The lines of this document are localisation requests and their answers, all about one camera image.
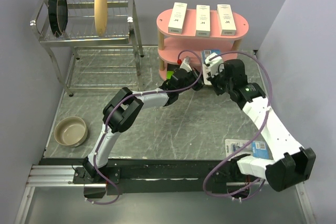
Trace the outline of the white slim box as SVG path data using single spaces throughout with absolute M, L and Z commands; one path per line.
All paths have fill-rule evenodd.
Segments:
M 222 36 L 235 36 L 236 25 L 231 6 L 229 4 L 217 5 L 217 18 L 220 34 Z
M 211 32 L 210 6 L 196 5 L 196 36 L 209 37 Z
M 174 3 L 168 24 L 169 33 L 172 34 L 182 33 L 186 11 L 187 11 L 187 3 L 179 3 L 179 2 Z

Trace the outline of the blue razor blister pack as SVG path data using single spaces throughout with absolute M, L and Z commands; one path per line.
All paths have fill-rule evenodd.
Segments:
M 229 156 L 235 151 L 241 149 L 243 145 L 245 145 L 247 142 L 248 140 L 237 140 L 229 138 L 226 139 L 225 140 L 226 156 Z M 245 149 L 243 149 L 241 152 L 234 155 L 233 157 L 243 154 L 248 154 L 256 158 L 270 159 L 268 146 L 265 141 L 253 141 Z
M 211 86 L 211 82 L 207 79 L 208 77 L 213 77 L 218 70 L 215 68 L 218 67 L 218 64 L 221 62 L 220 60 L 215 60 L 215 63 L 212 63 L 210 66 L 208 66 L 206 63 L 206 59 L 208 57 L 216 57 L 220 54 L 220 50 L 218 49 L 208 49 L 201 51 L 201 57 L 202 57 L 202 71 L 203 71 L 203 82 L 206 86 Z

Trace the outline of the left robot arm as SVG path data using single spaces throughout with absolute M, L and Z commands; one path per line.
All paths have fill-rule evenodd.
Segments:
M 192 88 L 202 88 L 202 71 L 191 67 L 177 68 L 171 77 L 154 90 L 135 92 L 127 87 L 120 89 L 103 109 L 100 135 L 90 154 L 83 162 L 85 176 L 93 183 L 104 177 L 109 154 L 119 136 L 134 123 L 141 110 L 173 104 L 179 94 Z

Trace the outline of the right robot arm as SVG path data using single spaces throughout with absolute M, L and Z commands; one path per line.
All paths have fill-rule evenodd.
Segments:
M 244 63 L 240 59 L 224 61 L 220 56 L 209 56 L 205 64 L 209 68 L 207 79 L 215 93 L 229 94 L 255 124 L 272 154 L 272 159 L 246 154 L 231 158 L 234 164 L 229 169 L 231 178 L 235 181 L 242 181 L 247 175 L 262 178 L 277 192 L 308 180 L 315 152 L 304 148 L 289 133 L 260 85 L 248 82 Z

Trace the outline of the black green razor box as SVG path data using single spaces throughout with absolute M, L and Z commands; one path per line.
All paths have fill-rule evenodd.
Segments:
M 174 71 L 179 68 L 179 65 L 167 64 L 166 67 L 166 79 L 170 79 Z

